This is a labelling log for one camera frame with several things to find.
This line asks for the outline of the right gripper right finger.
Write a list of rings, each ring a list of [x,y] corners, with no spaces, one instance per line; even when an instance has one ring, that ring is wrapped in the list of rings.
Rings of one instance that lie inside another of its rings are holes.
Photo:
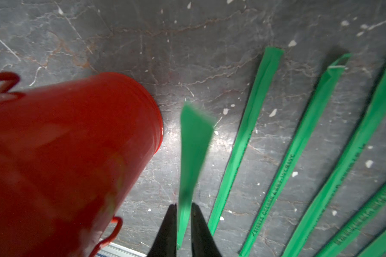
[[[193,257],[222,257],[196,203],[191,207],[191,249]]]

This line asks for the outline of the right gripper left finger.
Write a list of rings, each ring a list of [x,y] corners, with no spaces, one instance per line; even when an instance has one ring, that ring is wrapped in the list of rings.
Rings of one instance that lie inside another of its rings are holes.
[[[171,204],[147,257],[175,257],[177,230],[177,205]]]

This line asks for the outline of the green straw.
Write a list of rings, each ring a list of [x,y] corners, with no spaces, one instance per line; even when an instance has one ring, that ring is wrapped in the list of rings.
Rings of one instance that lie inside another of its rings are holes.
[[[212,235],[215,234],[233,183],[239,171],[243,156],[256,126],[257,119],[262,110],[264,99],[267,95],[273,77],[279,67],[284,50],[275,47],[265,48],[259,64],[256,77],[250,90],[246,108],[238,129],[231,156],[219,187],[208,221],[208,228]]]
[[[346,145],[333,172],[311,202],[291,236],[282,256],[297,257],[307,243],[329,203],[386,116],[386,69],[359,125]]]
[[[386,230],[366,246],[358,257],[381,257],[386,253]]]
[[[336,257],[347,248],[386,205],[386,183],[362,206],[356,214],[318,252],[317,257]]]
[[[181,173],[177,214],[176,249],[182,246],[188,227],[193,194],[214,132],[214,121],[192,105],[182,108]]]
[[[315,91],[305,108],[303,117],[294,134],[292,142],[289,145],[287,153],[283,158],[269,191],[266,193],[261,208],[239,253],[240,257],[248,257],[250,255],[251,249],[255,244],[273,205],[277,201],[296,167],[296,164],[311,138],[318,120],[321,118],[351,56],[351,53],[345,53],[335,59],[329,64],[318,80]]]

